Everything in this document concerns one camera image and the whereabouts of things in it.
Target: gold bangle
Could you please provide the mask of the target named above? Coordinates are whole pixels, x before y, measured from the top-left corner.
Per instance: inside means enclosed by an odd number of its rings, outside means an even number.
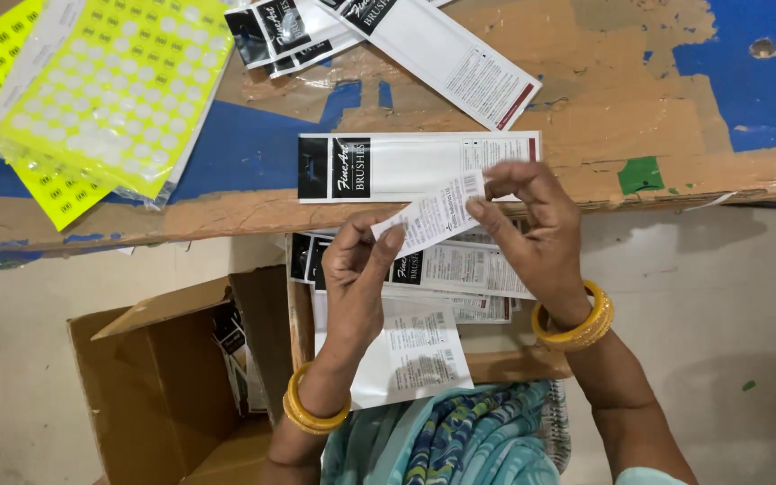
[[[534,335],[538,336],[546,347],[563,352],[576,352],[598,342],[602,336],[609,331],[612,319],[615,315],[615,308],[612,300],[598,285],[592,281],[583,281],[586,285],[586,292],[595,298],[595,304],[591,308],[591,314],[577,328],[567,332],[551,332],[545,330],[542,325],[542,313],[548,319],[547,309],[538,302],[532,312],[532,330]]]
[[[290,378],[289,386],[286,388],[286,394],[284,394],[284,412],[286,417],[304,432],[316,435],[329,434],[331,431],[339,428],[349,414],[349,409],[352,407],[352,395],[349,395],[349,400],[343,406],[343,409],[332,418],[317,418],[308,413],[304,406],[302,406],[301,400],[298,399],[298,381],[301,380],[309,365],[310,362],[307,362],[301,366]]]

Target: finger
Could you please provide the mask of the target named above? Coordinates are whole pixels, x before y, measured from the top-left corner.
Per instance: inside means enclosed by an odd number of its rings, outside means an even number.
[[[372,243],[373,233],[370,226],[381,223],[397,211],[363,211],[350,215],[343,226],[340,226],[335,236],[333,245],[336,250],[348,250],[354,248],[361,241]]]
[[[466,210],[496,240],[496,244],[502,249],[508,261],[518,261],[519,258],[531,255],[526,238],[511,224],[511,219],[504,215],[496,204],[470,200],[466,204]]]
[[[491,179],[490,191],[494,197],[514,193],[523,202],[543,204],[570,200],[559,180],[543,163],[504,161],[485,170],[484,175]]]
[[[394,259],[397,259],[397,253],[403,247],[405,239],[406,229],[402,225],[393,226],[385,231],[373,245],[370,260],[367,261],[356,285],[361,285],[366,292],[381,293],[385,275],[391,269]]]

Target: table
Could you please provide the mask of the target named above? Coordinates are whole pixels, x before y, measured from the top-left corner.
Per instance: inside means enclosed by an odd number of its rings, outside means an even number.
[[[0,0],[0,14],[15,1]],[[514,129],[543,131],[545,162],[584,210],[776,198],[776,7],[458,0],[444,10],[542,80]],[[375,204],[297,204],[299,133],[480,129],[372,46],[275,81],[236,54],[163,212],[109,196],[59,233],[0,162],[0,260],[336,226]]]

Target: yellow sticker sheet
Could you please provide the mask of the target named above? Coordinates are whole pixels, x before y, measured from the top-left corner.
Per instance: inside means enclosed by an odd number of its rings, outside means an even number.
[[[87,0],[0,139],[156,198],[232,48],[217,0]]]
[[[43,0],[25,0],[0,17],[0,88],[42,6]],[[64,229],[110,193],[56,171],[33,171],[30,167],[35,164],[29,160],[17,160],[10,165],[58,230]]]

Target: barcode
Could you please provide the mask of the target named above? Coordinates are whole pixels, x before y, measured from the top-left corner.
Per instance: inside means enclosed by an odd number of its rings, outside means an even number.
[[[466,195],[478,195],[478,181],[474,174],[463,175],[463,190]]]

